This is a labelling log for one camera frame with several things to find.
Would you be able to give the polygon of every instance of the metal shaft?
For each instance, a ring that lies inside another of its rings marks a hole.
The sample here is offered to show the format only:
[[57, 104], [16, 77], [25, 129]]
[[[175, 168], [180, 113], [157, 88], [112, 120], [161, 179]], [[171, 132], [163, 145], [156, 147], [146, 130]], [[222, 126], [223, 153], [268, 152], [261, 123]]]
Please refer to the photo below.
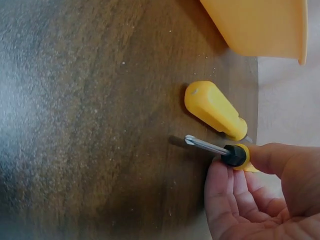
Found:
[[244, 140], [248, 141], [251, 144], [253, 143], [252, 139], [248, 135], [245, 136]]
[[224, 156], [230, 154], [230, 152], [227, 149], [213, 145], [213, 144], [208, 143], [206, 141], [202, 141], [202, 140], [200, 140], [194, 136], [191, 136], [191, 135], [185, 136], [184, 140], [188, 145], [194, 145], [198, 148], [208, 150], [208, 151], [215, 153], [215, 154], [220, 154], [220, 155], [224, 155]]

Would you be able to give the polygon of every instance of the wooden table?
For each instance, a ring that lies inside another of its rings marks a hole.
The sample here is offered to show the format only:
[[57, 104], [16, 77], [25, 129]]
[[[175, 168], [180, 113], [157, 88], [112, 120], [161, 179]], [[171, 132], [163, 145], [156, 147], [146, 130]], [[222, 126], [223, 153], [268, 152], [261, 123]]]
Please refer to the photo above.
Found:
[[187, 114], [211, 80], [257, 130], [257, 59], [198, 0], [0, 1], [0, 238], [210, 239], [210, 158]]

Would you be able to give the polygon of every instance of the yellow bowl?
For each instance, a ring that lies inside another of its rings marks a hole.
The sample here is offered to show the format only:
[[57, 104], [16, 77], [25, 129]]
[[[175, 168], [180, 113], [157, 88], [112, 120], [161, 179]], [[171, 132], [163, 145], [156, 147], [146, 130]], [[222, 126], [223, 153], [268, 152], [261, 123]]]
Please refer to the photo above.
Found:
[[235, 52], [307, 59], [307, 0], [200, 0]]

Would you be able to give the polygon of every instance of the yellow screwdriver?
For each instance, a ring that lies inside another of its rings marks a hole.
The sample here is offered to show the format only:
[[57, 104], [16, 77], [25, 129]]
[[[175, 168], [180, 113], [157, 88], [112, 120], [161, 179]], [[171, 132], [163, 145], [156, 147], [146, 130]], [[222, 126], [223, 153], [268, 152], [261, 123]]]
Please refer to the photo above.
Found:
[[223, 148], [200, 140], [192, 135], [186, 135], [184, 141], [188, 145], [221, 155], [221, 161], [234, 170], [244, 170], [247, 172], [258, 172], [250, 162], [249, 148], [243, 144], [226, 145]]
[[252, 143], [247, 136], [246, 121], [239, 117], [237, 110], [213, 82], [191, 83], [185, 91], [184, 104], [189, 112], [231, 140], [245, 139]]

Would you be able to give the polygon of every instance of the yellow plastic handle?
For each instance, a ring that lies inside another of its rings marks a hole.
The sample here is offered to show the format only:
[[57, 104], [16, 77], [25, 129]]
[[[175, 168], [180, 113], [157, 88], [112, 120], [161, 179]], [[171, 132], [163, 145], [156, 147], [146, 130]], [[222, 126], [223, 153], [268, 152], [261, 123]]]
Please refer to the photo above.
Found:
[[211, 81], [191, 83], [185, 91], [184, 104], [193, 115], [234, 141], [247, 135], [246, 121]]
[[242, 148], [245, 151], [246, 159], [245, 159], [245, 162], [241, 166], [234, 167], [233, 169], [234, 170], [243, 170], [246, 172], [253, 172], [253, 173], [259, 172], [259, 170], [257, 170], [250, 162], [249, 148], [246, 145], [243, 145], [241, 143], [236, 144], [236, 146], [239, 146], [240, 148]]

